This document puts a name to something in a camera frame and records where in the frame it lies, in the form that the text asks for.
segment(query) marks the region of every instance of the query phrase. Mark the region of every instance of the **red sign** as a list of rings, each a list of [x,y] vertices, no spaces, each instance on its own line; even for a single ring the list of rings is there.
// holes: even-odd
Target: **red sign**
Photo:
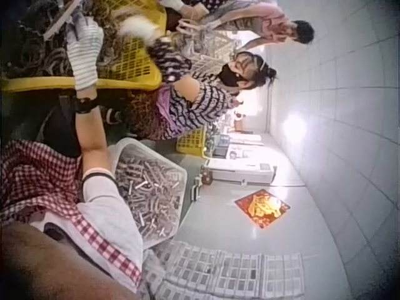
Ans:
[[[265,189],[260,189],[251,195],[235,201],[235,203],[260,228],[267,227],[290,209],[290,206]]]

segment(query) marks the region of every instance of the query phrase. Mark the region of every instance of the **face mask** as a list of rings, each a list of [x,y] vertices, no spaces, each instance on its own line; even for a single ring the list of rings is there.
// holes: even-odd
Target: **face mask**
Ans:
[[[224,85],[232,87],[237,87],[238,81],[241,80],[241,76],[238,76],[235,72],[232,72],[228,64],[225,64],[222,67],[222,71],[218,74],[218,77]]]

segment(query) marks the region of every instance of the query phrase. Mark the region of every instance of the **black wristband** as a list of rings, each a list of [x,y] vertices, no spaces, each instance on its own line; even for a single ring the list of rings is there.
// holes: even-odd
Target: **black wristband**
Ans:
[[[92,109],[99,106],[97,99],[91,100],[90,98],[78,99],[75,98],[75,112],[77,114],[88,114]]]

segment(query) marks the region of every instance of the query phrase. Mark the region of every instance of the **hand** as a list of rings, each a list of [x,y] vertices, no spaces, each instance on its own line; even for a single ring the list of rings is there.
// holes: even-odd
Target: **hand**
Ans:
[[[221,20],[218,19],[218,20],[212,21],[210,23],[207,23],[206,28],[213,30],[213,29],[216,29],[221,24],[222,24]]]
[[[67,24],[67,54],[75,77],[75,89],[82,91],[98,81],[96,61],[103,45],[103,29],[92,17],[81,12],[73,15],[74,25]]]
[[[142,39],[147,46],[151,46],[157,38],[162,36],[158,26],[144,16],[127,18],[122,22],[119,34]]]

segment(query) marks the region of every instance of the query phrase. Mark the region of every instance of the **yellow plastic crate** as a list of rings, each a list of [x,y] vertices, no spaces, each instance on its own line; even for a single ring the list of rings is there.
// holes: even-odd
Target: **yellow plastic crate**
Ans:
[[[111,9],[134,7],[156,23],[161,30],[166,28],[166,13],[156,0],[105,0]],[[139,39],[126,41],[120,60],[102,71],[97,82],[98,89],[142,89],[152,91],[161,84],[161,73],[151,61],[144,43]],[[7,80],[3,91],[22,92],[37,89],[73,89],[73,77],[27,77]]]
[[[185,136],[177,139],[176,151],[183,154],[191,154],[206,158],[204,149],[206,147],[206,128],[195,129]]]

